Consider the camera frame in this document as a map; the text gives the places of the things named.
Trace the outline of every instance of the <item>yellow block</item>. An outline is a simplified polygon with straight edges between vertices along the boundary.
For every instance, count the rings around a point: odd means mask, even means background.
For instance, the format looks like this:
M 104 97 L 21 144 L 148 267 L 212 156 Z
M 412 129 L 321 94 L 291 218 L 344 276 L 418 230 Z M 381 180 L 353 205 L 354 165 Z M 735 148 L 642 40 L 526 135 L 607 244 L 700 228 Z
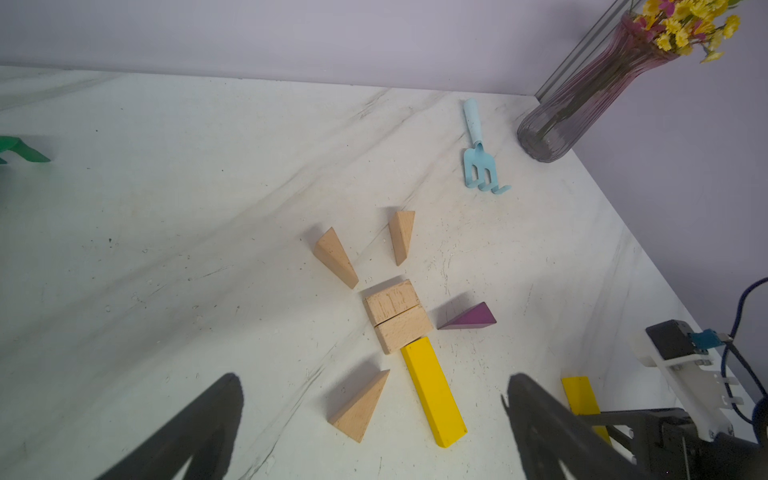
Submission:
M 404 346 L 400 351 L 406 359 L 435 441 L 446 449 L 464 436 L 467 427 L 437 361 L 435 350 L 429 339 L 424 337 Z
M 589 384 L 589 378 L 585 376 L 572 376 L 562 379 L 565 396 L 568 397 L 568 404 L 574 415 L 597 415 L 600 413 L 598 400 L 594 397 L 592 385 Z M 611 444 L 611 437 L 608 436 L 608 430 L 605 427 L 592 427 L 603 440 Z

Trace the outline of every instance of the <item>white marble surface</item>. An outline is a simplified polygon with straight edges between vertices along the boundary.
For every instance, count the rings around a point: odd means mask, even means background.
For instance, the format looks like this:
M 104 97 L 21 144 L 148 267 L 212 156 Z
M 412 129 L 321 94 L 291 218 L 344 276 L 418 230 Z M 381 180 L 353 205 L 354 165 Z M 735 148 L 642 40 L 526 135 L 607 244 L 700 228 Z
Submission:
M 512 190 L 464 187 L 469 96 L 0 69 L 0 132 L 54 159 L 0 167 L 0 476 L 93 478 L 226 372 L 245 393 L 228 478 L 521 478 L 515 372 L 672 406 L 625 339 L 693 320 L 572 152 L 522 152 L 534 98 L 472 95 Z M 401 267 L 397 209 L 416 211 Z M 311 254 L 331 226 L 354 290 Z M 360 301 L 395 277 L 434 323 L 481 301 L 498 320 L 430 334 L 469 430 L 448 450 Z M 326 418 L 378 369 L 357 444 Z

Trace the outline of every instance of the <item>purple glass vase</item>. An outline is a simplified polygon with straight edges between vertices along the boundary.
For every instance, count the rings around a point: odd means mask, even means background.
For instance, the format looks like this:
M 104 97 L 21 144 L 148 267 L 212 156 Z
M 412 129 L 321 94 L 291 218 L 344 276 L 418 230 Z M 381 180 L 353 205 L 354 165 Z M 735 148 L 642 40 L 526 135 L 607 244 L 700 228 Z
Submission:
M 518 140 L 528 155 L 545 163 L 562 157 L 639 74 L 678 57 L 633 18 L 624 14 L 605 51 L 525 117 Z

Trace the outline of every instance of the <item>black cable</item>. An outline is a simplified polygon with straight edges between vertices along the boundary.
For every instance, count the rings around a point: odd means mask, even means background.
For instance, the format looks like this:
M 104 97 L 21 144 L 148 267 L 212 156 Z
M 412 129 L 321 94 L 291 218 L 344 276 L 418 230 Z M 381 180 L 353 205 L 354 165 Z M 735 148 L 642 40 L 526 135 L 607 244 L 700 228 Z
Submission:
M 733 354 L 736 356 L 736 358 L 741 362 L 742 365 L 744 365 L 744 368 L 747 370 L 747 372 L 750 373 L 750 376 L 757 384 L 757 387 L 760 389 L 760 392 L 763 394 L 763 397 L 766 395 L 766 390 L 763 388 L 763 384 L 760 383 L 760 381 L 757 379 L 757 376 L 755 375 L 755 372 L 752 370 L 752 367 L 749 366 L 749 364 L 746 362 L 744 357 L 741 356 L 740 353 L 738 353 L 738 350 L 735 346 L 733 346 L 733 340 L 736 338 L 736 333 L 739 331 L 739 325 L 741 324 L 741 314 L 744 310 L 744 302 L 746 302 L 746 298 L 752 293 L 752 290 L 755 290 L 758 286 L 763 285 L 764 283 L 768 283 L 768 276 L 757 280 L 752 285 L 748 286 L 746 290 L 744 290 L 744 293 L 741 294 L 741 298 L 739 298 L 739 306 L 736 308 L 736 319 L 733 321 L 733 328 L 730 330 L 730 338 L 731 341 L 725 344 L 725 349 L 723 350 L 723 360 L 720 362 L 720 375 L 725 378 L 725 366 L 726 366 L 726 359 L 728 358 L 728 352 L 730 350 L 733 350 Z M 733 398 L 733 393 L 730 391 L 730 385 L 727 383 L 725 384 L 725 390 L 728 392 L 728 397 Z M 745 422 L 752 425 L 752 420 L 748 419 L 742 412 L 739 410 L 739 406 L 735 403 L 731 403 L 733 410 L 737 413 L 739 417 L 742 418 Z
M 755 431 L 757 441 L 765 447 L 768 445 L 768 397 L 763 397 L 752 413 L 752 428 Z
M 733 344 L 733 342 L 728 342 L 728 350 L 732 351 L 733 354 L 736 356 L 736 358 L 741 362 L 742 365 L 744 365 L 744 368 L 746 369 L 746 372 L 750 374 L 752 377 L 752 380 L 755 381 L 757 384 L 757 388 L 760 389 L 760 393 L 763 394 L 763 396 L 768 396 L 768 392 L 763 388 L 763 384 L 760 383 L 760 379 L 757 378 L 757 375 L 755 375 L 755 372 L 752 370 L 752 367 L 749 363 L 746 362 L 744 357 L 741 356 L 741 352 L 739 352 L 739 349 L 736 348 L 736 346 Z

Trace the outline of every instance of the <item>wall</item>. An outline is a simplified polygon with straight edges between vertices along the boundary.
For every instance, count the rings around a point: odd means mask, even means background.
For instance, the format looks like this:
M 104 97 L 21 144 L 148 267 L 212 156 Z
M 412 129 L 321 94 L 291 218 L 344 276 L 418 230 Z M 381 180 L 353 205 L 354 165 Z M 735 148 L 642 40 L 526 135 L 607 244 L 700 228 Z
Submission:
M 722 59 L 698 65 L 697 51 L 641 75 L 575 148 L 693 318 L 725 332 L 742 291 L 768 276 L 768 2 L 738 13 Z M 736 341 L 764 382 L 767 319 L 764 286 Z
M 534 94 L 611 0 L 25 0 L 0 63 Z

